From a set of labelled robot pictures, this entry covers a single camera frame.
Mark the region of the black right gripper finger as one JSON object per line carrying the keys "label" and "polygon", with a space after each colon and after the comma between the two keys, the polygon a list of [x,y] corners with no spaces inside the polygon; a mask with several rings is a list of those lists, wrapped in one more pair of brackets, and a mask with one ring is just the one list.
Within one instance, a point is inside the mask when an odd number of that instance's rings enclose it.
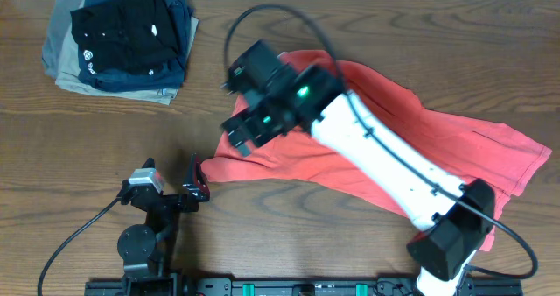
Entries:
{"label": "black right gripper finger", "polygon": [[227,95],[245,94],[253,88],[252,80],[244,66],[231,66],[227,69],[226,76],[221,88]]}
{"label": "black right gripper finger", "polygon": [[258,148],[255,135],[255,118],[250,113],[240,112],[221,124],[229,144],[242,157],[247,157]]}

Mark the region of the orange red t-shirt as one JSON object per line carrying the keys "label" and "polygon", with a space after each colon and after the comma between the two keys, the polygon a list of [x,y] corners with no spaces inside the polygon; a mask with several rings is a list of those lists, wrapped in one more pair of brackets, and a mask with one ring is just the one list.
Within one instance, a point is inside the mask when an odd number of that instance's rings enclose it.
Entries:
{"label": "orange red t-shirt", "polygon": [[[410,90],[374,69],[341,60],[346,85],[393,132],[428,160],[466,182],[481,178],[494,190],[500,217],[512,196],[523,193],[552,150],[504,123],[426,109]],[[362,198],[396,214],[402,210],[372,180],[308,135],[279,136],[246,158],[221,137],[202,164],[211,182],[302,180]]]}

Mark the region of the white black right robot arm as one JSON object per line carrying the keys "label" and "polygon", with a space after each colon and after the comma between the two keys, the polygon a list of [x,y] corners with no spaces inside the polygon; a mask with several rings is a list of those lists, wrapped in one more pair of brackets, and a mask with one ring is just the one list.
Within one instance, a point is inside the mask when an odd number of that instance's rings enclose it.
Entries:
{"label": "white black right robot arm", "polygon": [[339,77],[319,66],[302,73],[274,68],[231,67],[227,88],[248,108],[223,123],[241,155],[299,126],[356,166],[417,228],[407,245],[420,265],[422,295],[453,295],[466,266],[492,227],[479,214],[494,214],[493,189],[481,179],[465,183],[410,147],[374,116]]}

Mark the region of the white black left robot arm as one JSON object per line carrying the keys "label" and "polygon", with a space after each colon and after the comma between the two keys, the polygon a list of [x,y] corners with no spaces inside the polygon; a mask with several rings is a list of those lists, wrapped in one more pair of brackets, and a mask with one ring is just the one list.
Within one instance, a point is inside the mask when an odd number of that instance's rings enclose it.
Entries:
{"label": "white black left robot arm", "polygon": [[117,195],[123,205],[146,213],[145,222],[126,228],[117,242],[124,271],[121,295],[177,296],[184,292],[182,275],[171,271],[170,264],[180,215],[194,213],[201,202],[210,200],[198,155],[190,159],[182,194],[165,194],[164,185],[155,160],[149,158],[122,183]]}

